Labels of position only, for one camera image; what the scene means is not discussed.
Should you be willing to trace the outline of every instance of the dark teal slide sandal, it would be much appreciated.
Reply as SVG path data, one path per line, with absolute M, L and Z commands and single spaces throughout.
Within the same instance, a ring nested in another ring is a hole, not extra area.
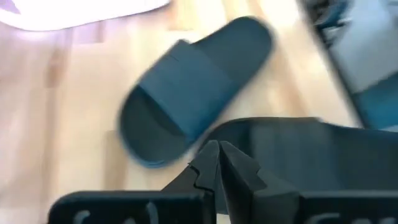
M 119 118 L 124 146 L 146 167 L 182 156 L 272 50 L 264 24 L 240 17 L 198 42 L 179 40 L 143 75 Z
M 242 118 L 215 128 L 203 146 L 212 140 L 228 141 L 303 191 L 398 189 L 398 133 L 315 118 Z M 222 197 L 217 211 L 226 213 Z

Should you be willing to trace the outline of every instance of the light wood floor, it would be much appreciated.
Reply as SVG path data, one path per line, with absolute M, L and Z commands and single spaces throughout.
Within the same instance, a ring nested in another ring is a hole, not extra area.
M 294 0 L 174 0 L 54 32 L 0 24 L 0 223 L 45 223 L 51 203 L 72 191 L 155 190 L 172 180 L 190 155 L 164 169 L 137 165 L 114 131 L 119 107 L 177 39 L 201 39 L 245 15 L 268 23 L 275 50 L 218 123 L 318 116 L 358 125 Z

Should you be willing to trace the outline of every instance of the wooden floor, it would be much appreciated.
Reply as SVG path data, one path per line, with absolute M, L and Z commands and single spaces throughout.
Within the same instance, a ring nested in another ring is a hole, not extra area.
M 72 191 L 161 189 L 172 180 L 190 155 L 164 169 L 137 165 L 115 133 L 119 107 L 177 39 L 201 39 L 245 15 L 268 23 L 275 49 L 218 122 L 318 116 L 358 125 L 294 0 L 174 0 L 54 32 L 0 24 L 0 223 L 45 223 L 51 203 Z

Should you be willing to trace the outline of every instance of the slide sandal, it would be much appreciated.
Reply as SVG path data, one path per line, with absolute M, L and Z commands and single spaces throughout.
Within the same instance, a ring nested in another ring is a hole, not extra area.
M 59 30 L 157 9 L 170 0 L 0 0 L 0 22 L 23 30 Z
M 315 118 L 243 118 L 218 126 L 203 145 L 212 140 L 230 142 L 300 190 L 398 189 L 398 133 Z M 220 200 L 217 210 L 226 213 Z
M 259 21 L 240 17 L 198 42 L 179 40 L 141 78 L 120 113 L 125 147 L 146 167 L 178 159 L 270 55 Z

